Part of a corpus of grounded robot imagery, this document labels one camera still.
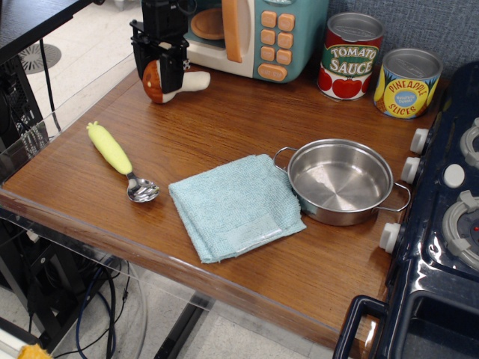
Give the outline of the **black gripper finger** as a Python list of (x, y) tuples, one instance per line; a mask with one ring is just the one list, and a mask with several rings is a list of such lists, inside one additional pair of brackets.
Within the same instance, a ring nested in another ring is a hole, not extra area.
[(143, 79), (144, 71), (147, 65), (153, 60), (153, 53), (149, 46), (142, 43), (132, 42), (135, 64), (138, 71), (138, 77)]
[(164, 53), (159, 57), (160, 83), (163, 93), (172, 93), (183, 86), (185, 55)]

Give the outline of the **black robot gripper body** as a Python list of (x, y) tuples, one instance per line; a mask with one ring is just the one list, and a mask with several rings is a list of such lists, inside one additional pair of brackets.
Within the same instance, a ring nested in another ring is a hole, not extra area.
[(184, 69), (189, 69), (187, 47), (184, 35), (189, 30), (188, 1), (142, 1), (143, 20), (133, 20), (131, 41), (151, 48), (153, 60), (164, 53), (185, 55)]

